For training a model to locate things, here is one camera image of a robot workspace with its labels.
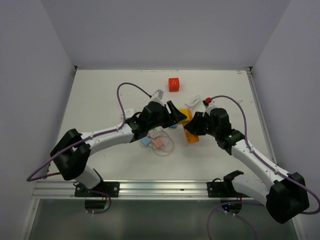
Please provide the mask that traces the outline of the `pink usb charger plug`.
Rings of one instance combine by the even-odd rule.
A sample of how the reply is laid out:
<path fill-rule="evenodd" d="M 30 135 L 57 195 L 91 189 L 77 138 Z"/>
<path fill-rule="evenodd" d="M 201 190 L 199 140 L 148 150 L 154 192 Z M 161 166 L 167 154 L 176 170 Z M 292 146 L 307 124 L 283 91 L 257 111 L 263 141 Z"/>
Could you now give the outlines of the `pink usb charger plug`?
<path fill-rule="evenodd" d="M 162 149 L 165 146 L 165 143 L 160 138 L 154 139 L 152 144 L 155 149 Z"/>

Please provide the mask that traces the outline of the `orange power strip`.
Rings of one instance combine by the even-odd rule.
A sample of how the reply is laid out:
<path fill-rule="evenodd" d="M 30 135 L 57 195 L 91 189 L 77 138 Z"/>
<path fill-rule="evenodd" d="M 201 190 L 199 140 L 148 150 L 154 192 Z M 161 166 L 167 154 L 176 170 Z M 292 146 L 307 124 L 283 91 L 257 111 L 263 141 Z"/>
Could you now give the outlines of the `orange power strip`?
<path fill-rule="evenodd" d="M 184 130 L 184 134 L 185 134 L 185 138 L 188 144 L 194 144 L 199 142 L 199 136 L 196 134 L 192 134 L 189 131 L 187 131 L 186 129 Z"/>

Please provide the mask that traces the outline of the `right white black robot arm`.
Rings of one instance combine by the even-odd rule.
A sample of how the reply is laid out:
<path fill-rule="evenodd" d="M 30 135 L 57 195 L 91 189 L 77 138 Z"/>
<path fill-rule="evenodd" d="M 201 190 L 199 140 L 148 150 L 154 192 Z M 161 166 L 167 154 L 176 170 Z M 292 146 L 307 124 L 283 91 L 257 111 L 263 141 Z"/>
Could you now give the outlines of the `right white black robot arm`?
<path fill-rule="evenodd" d="M 271 217 L 283 224 L 307 210 L 310 206 L 305 180 L 299 173 L 289 173 L 259 156 L 245 135 L 232 128 L 227 111 L 214 108 L 210 112 L 196 112 L 184 128 L 198 136 L 210 135 L 217 145 L 230 156 L 245 164 L 256 176 L 249 178 L 240 170 L 223 177 L 221 183 L 208 182 L 207 186 L 227 196 L 244 194 L 264 205 Z"/>

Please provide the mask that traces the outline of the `pink blue white adapter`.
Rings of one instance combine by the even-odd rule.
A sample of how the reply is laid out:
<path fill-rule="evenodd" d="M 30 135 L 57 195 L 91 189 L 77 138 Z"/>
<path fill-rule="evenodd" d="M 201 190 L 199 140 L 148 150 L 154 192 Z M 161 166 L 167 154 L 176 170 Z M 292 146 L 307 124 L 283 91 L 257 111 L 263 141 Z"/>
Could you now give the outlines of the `pink blue white adapter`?
<path fill-rule="evenodd" d="M 124 109 L 123 112 L 121 113 L 121 118 L 123 119 L 124 117 L 126 119 L 131 118 L 135 114 L 135 109 L 134 108 L 127 108 Z"/>

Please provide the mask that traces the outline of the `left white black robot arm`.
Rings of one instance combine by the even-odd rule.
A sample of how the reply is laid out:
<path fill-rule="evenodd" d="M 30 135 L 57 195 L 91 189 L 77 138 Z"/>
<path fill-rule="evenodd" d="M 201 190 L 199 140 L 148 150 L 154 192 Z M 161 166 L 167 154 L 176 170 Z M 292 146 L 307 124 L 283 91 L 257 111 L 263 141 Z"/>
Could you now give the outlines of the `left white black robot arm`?
<path fill-rule="evenodd" d="M 136 142 L 157 127 L 165 129 L 186 119 L 187 116 L 171 101 L 166 104 L 151 101 L 123 124 L 103 131 L 80 133 L 75 128 L 68 130 L 50 156 L 65 181 L 76 180 L 96 197 L 103 193 L 104 184 L 101 176 L 87 166 L 90 156 L 116 145 Z"/>

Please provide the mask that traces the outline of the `blue usb charger plug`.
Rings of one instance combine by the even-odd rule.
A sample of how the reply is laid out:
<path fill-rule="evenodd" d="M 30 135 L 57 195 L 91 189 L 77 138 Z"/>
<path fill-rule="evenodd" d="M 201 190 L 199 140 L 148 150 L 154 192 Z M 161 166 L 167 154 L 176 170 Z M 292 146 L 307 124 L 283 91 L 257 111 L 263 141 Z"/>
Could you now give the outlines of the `blue usb charger plug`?
<path fill-rule="evenodd" d="M 148 136 L 145 136 L 140 139 L 140 143 L 142 144 L 143 147 L 148 148 L 152 144 L 152 139 L 149 138 Z"/>

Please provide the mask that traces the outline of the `red cube socket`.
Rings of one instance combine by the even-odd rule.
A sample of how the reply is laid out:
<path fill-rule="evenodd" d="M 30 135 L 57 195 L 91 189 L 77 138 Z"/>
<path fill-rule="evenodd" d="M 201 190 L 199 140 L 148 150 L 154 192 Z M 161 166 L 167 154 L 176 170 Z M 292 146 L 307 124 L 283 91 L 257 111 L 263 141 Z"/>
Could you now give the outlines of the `red cube socket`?
<path fill-rule="evenodd" d="M 168 79 L 169 92 L 178 92 L 180 90 L 180 80 L 178 77 L 172 77 Z"/>

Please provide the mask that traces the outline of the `grey plug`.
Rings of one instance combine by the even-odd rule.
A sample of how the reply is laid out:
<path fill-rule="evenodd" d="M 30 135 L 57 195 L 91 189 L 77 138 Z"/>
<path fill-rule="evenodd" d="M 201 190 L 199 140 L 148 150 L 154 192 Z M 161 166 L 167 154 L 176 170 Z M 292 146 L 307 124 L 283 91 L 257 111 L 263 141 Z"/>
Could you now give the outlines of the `grey plug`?
<path fill-rule="evenodd" d="M 154 129 L 150 130 L 148 133 L 151 138 L 153 138 L 153 139 L 157 138 L 162 135 L 162 128 L 160 126 L 158 126 Z"/>

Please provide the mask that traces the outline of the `yellow cube socket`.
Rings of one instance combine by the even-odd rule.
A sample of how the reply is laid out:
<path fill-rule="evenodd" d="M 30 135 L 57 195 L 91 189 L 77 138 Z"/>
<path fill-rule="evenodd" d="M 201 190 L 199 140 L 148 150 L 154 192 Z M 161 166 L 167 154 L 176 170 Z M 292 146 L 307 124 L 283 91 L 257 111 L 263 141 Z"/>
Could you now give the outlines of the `yellow cube socket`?
<path fill-rule="evenodd" d="M 192 114 L 191 109 L 180 108 L 179 111 L 186 116 L 186 119 L 180 121 L 177 125 L 185 125 L 185 124 L 189 123 L 192 120 L 193 114 Z"/>

